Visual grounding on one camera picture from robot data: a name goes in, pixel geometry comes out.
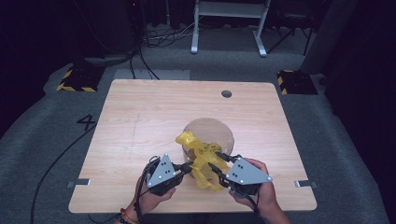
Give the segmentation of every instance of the chair leg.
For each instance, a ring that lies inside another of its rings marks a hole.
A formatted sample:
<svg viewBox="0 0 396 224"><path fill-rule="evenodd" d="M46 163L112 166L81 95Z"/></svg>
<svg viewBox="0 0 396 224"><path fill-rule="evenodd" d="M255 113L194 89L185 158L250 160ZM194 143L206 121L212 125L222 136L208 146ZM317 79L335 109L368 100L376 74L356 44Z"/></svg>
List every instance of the chair leg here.
<svg viewBox="0 0 396 224"><path fill-rule="evenodd" d="M194 32L192 33L191 53L198 52L198 38L199 38L199 0L195 1L194 9Z"/></svg>
<svg viewBox="0 0 396 224"><path fill-rule="evenodd" d="M282 34L280 33L279 28L276 27L276 31L277 31L277 34L279 35L279 37L282 38Z"/></svg>
<svg viewBox="0 0 396 224"><path fill-rule="evenodd" d="M304 49L304 54L303 54L304 56L306 54L306 51L308 50L309 40L311 40L311 35L312 35L313 31L314 31L314 28L311 27L309 30L308 38L306 40L306 44L305 44L305 49Z"/></svg>
<svg viewBox="0 0 396 224"><path fill-rule="evenodd" d="M274 44L268 51L267 53L270 53L274 48L276 48L284 39L286 39L286 37L288 37L291 33L293 32L293 30L290 30L286 35L284 35L279 41L276 42L276 44Z"/></svg>
<svg viewBox="0 0 396 224"><path fill-rule="evenodd" d="M301 29L303 31L303 34L305 35L306 38L308 38L308 35L305 33L305 30Z"/></svg>

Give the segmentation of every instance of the dark background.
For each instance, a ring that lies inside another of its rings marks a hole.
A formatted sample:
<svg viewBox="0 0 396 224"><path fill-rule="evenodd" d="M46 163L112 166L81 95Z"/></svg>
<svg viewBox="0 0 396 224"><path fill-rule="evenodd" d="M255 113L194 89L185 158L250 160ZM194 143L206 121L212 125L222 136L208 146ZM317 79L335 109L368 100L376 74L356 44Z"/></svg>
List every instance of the dark background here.
<svg viewBox="0 0 396 224"><path fill-rule="evenodd" d="M177 0L170 2L180 4ZM89 3L79 4L86 15L90 15ZM62 0L58 6L63 12L63 17L59 18L66 18L74 27L78 50L84 57L103 57L108 53L95 40L73 1ZM396 78L392 60L396 52L394 8L392 1L360 0L322 71L328 78L325 94L373 174L390 223L396 222L396 199L391 185L394 182L392 172L396 170ZM174 11L184 9L191 10L191 5L170 7ZM166 20L161 4L146 6L145 12L147 22L158 24ZM43 86L49 75L72 62L64 49L59 18L54 18L47 1L1 0L0 137L15 119L44 96ZM98 21L87 18L100 34ZM188 14L178 14L171 25L177 28L180 22L190 21ZM127 23L123 26L128 28L122 30L125 36L131 34ZM109 46L114 41L112 36L107 40ZM122 49L127 48L126 45L115 47Z"/></svg>

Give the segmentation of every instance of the hand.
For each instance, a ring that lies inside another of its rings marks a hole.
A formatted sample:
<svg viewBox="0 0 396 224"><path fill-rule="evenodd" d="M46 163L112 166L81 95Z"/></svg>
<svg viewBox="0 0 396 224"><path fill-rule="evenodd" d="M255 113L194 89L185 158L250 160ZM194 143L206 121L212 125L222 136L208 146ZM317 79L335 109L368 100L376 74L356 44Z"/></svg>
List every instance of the hand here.
<svg viewBox="0 0 396 224"><path fill-rule="evenodd" d="M268 174L265 163L247 158L245 158L245 160ZM254 208L253 204L251 204L248 199L236 196L232 190L230 190L229 193L231 196L233 196L236 202L244 204L251 209ZM270 223L290 223L288 217L283 213L279 207L279 204L277 203L276 192L273 183L263 183L259 188L259 194L254 196L254 201L259 202L257 205L259 207L261 216L266 217Z"/></svg>
<svg viewBox="0 0 396 224"><path fill-rule="evenodd" d="M134 210L134 204L136 203L137 198L137 191L139 189L140 182L142 181L142 177L140 176L136 183L136 188L134 190L134 198L132 199L131 203L125 209L125 213L133 221L137 221L137 213ZM147 185L143 183L141 193L146 192L148 189ZM158 196L147 192L140 196L139 205L140 211L142 215L152 211L154 208L158 206L161 202L167 201L172 198L172 195L176 192L175 188L169 189L163 196Z"/></svg>

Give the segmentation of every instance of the yellow plastic object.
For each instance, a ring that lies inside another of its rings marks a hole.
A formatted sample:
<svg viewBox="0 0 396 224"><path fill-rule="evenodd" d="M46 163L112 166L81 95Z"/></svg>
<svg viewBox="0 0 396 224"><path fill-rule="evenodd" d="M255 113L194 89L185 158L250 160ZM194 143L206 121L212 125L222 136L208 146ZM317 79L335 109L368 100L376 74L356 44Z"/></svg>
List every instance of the yellow plastic object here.
<svg viewBox="0 0 396 224"><path fill-rule="evenodd" d="M192 175L195 178L197 187L199 189L211 188L213 191L223 189L219 184L219 177L216 175L208 162L211 162L226 174L230 170L227 162L216 155L216 151L221 151L221 146L217 143L203 143L192 132L184 132L176 138L176 142L184 147L193 150L195 158L192 168Z"/></svg>

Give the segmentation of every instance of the table top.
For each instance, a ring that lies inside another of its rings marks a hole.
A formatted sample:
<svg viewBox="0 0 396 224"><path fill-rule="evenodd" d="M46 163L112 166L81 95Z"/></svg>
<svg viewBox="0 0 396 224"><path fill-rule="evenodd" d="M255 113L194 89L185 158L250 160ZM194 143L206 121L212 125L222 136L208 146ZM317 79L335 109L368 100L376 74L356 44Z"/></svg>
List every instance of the table top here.
<svg viewBox="0 0 396 224"><path fill-rule="evenodd" d="M223 97L223 91L232 96ZM69 210L73 213L116 213L134 197L134 187L153 156L168 153L184 163L175 139L194 119L213 118L233 132L232 155L266 163L283 210L314 210L310 187L299 152L275 86L258 82L169 81L116 79L111 84ZM177 193L152 213L241 212L228 190L198 189L185 175Z"/></svg>

